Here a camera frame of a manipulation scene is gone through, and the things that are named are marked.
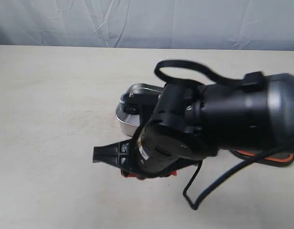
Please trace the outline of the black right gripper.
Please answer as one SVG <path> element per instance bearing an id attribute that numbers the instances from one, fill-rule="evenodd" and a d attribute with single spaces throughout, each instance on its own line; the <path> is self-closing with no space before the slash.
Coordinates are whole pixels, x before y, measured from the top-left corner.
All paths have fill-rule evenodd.
<path id="1" fill-rule="evenodd" d="M 216 156 L 218 148 L 202 129 L 185 121 L 187 107 L 198 97 L 197 88 L 167 84 L 154 110 L 140 107 L 142 124 L 132 138 L 94 147 L 93 162 L 135 174 L 165 174 Z"/>

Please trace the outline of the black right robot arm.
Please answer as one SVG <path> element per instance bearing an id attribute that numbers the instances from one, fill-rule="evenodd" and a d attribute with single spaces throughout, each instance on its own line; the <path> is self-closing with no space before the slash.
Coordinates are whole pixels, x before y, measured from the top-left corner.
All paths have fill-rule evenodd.
<path id="1" fill-rule="evenodd" d="M 158 93 L 125 94 L 120 107 L 140 117 L 131 139 L 97 146 L 93 162 L 126 177 L 167 177 L 221 149 L 258 153 L 294 136 L 294 76 L 266 76 L 262 86 L 167 84 Z"/>

